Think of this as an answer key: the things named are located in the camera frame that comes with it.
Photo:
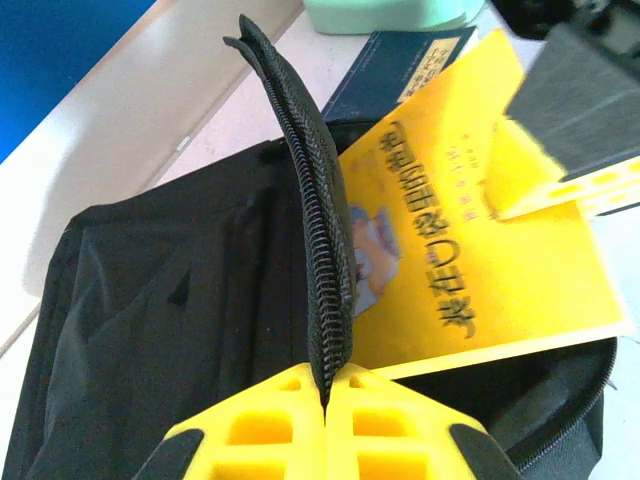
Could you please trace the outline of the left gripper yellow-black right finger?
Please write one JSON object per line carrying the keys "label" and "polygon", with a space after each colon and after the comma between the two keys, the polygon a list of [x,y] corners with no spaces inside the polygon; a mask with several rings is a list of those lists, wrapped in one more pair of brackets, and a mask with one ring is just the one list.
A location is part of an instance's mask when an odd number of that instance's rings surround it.
{"label": "left gripper yellow-black right finger", "polygon": [[523,480],[476,419],[355,364],[325,420],[327,480]]}

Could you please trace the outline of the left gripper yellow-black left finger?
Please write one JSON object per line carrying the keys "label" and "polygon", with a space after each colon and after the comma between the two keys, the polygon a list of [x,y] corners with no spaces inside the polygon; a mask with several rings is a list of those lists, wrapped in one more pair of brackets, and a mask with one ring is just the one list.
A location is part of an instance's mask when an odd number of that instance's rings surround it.
{"label": "left gripper yellow-black left finger", "polygon": [[132,480],[325,480],[324,411],[310,365],[174,425]]}

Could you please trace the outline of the black backpack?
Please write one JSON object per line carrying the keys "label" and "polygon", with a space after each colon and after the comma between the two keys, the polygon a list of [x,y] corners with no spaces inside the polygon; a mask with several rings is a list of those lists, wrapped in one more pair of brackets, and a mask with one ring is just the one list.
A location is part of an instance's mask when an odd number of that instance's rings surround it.
{"label": "black backpack", "polygon": [[[339,158],[380,120],[326,123],[250,19],[227,43],[282,137],[70,221],[2,480],[132,480],[174,425],[300,363],[324,411],[327,480],[326,409],[355,364],[358,263]],[[476,419],[523,480],[589,480],[617,338],[397,379],[365,369]]]}

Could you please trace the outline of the yellow book with cartoon boy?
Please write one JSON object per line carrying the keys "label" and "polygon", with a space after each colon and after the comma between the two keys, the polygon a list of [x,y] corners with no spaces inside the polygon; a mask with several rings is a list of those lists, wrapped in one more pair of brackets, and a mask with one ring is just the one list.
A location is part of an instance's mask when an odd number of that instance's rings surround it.
{"label": "yellow book with cartoon boy", "polygon": [[575,202],[504,221],[485,203],[492,130],[522,77],[493,31],[340,155],[355,364],[397,379],[633,332]]}

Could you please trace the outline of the navy book with yellow label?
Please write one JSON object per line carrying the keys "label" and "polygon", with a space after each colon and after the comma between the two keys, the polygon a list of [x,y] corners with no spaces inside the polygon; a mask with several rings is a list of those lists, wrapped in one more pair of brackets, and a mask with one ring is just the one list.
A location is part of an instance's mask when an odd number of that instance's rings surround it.
{"label": "navy book with yellow label", "polygon": [[379,120],[479,42],[475,26],[376,31],[322,110],[325,121]]}

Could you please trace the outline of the mint green pencil case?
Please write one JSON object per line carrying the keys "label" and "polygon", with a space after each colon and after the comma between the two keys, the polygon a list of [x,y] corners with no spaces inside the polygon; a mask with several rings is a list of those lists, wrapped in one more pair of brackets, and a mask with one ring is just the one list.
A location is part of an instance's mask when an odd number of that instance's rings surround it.
{"label": "mint green pencil case", "polygon": [[471,22],[487,0],[302,0],[315,31],[364,35],[429,31]]}

